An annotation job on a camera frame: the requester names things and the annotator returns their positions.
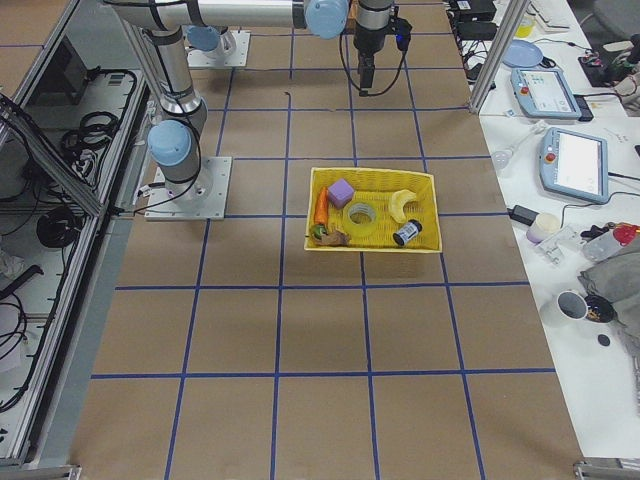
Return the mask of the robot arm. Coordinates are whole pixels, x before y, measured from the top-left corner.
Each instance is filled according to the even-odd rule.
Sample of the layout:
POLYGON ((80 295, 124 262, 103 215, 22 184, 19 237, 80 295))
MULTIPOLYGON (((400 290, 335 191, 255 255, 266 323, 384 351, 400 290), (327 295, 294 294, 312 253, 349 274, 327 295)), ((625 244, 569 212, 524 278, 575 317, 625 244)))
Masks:
POLYGON ((208 198, 213 179, 200 149, 207 120, 203 97, 195 89, 183 30, 193 27, 220 40, 229 26, 306 29, 322 39, 345 31, 348 1, 112 1, 110 7, 139 35, 146 78, 159 90, 165 118, 151 128, 149 148, 173 202, 194 205, 208 198))

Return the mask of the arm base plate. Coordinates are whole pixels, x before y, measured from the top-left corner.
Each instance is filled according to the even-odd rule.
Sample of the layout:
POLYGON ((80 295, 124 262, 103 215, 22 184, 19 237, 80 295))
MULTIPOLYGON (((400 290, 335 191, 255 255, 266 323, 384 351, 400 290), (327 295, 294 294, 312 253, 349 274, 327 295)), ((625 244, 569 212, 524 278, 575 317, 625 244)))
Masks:
POLYGON ((191 69, 233 69, 247 64, 251 32, 189 26, 184 30, 191 69))
POLYGON ((192 187, 188 188, 189 182, 169 182, 153 189, 149 196, 151 207, 143 211, 144 216, 149 221, 223 220, 231 170, 231 157, 204 157, 192 187))

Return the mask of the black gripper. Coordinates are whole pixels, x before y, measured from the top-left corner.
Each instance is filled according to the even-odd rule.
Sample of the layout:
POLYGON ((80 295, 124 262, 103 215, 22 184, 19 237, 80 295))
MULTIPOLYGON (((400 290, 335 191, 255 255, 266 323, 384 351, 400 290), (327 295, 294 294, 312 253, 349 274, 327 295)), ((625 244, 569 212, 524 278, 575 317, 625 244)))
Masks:
POLYGON ((387 28, 371 30, 365 27, 356 27, 353 44, 358 53, 359 87, 370 89, 375 75, 374 57, 385 42, 387 28))

